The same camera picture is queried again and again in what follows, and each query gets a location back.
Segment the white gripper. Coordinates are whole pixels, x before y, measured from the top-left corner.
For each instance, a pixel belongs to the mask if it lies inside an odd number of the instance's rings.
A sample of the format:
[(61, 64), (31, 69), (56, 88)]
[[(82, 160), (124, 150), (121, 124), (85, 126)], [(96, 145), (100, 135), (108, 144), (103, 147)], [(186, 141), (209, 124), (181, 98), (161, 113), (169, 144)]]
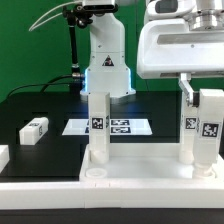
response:
[(224, 31), (190, 31), (184, 19), (154, 20), (141, 30), (137, 74), (142, 79), (176, 78), (189, 107), (199, 106), (195, 78), (224, 76)]

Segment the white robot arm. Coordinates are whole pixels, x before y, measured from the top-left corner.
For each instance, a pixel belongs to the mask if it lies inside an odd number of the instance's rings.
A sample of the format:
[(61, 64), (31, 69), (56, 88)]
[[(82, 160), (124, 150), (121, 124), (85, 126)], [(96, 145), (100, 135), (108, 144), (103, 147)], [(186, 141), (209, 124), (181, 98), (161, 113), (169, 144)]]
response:
[[(166, 0), (146, 0), (144, 26), (137, 51), (137, 74), (143, 79), (177, 78), (187, 103), (199, 105), (193, 77), (224, 77), (224, 0), (177, 0), (174, 11), (162, 10)], [(125, 67), (125, 34), (114, 17), (129, 0), (83, 0), (90, 15), (91, 54), (86, 90), (108, 91), (114, 98), (131, 94)]]

